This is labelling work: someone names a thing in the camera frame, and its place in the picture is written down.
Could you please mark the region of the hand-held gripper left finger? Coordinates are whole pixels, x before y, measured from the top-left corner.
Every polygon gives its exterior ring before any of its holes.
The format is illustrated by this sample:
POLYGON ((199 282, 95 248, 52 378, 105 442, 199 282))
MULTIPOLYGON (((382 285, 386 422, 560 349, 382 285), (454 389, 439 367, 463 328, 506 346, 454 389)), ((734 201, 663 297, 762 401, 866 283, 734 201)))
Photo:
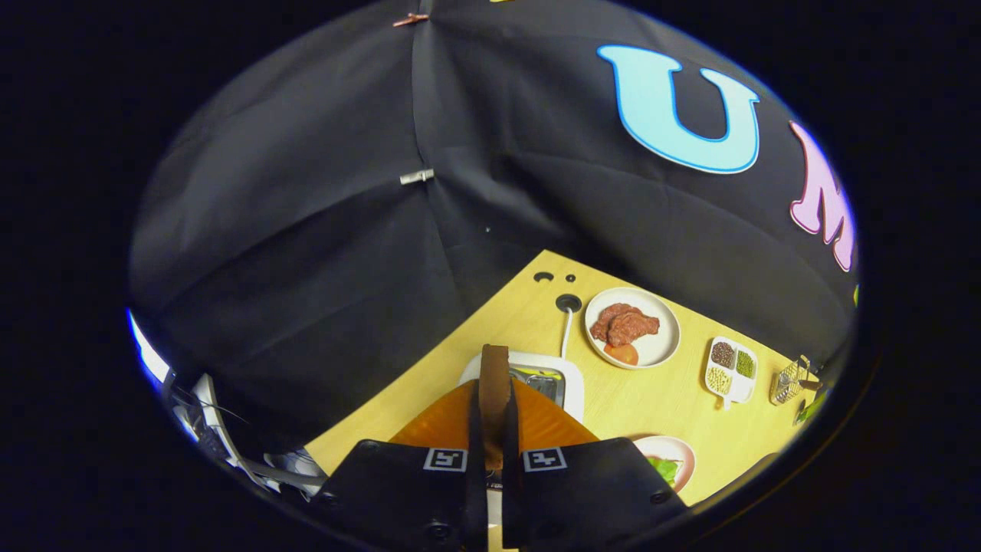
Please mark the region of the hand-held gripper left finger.
POLYGON ((392 440, 359 441, 316 496, 328 528, 371 551, 486 550, 478 394, 467 382, 392 440))

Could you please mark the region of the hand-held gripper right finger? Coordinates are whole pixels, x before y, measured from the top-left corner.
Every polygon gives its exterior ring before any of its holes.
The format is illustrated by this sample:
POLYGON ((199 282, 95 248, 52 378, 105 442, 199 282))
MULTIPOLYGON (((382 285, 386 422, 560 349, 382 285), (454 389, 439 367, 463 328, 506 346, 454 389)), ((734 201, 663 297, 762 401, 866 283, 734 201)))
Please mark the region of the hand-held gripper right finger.
POLYGON ((627 551, 689 517, 630 439, 596 437, 529 385, 512 381, 505 419, 505 548, 627 551))

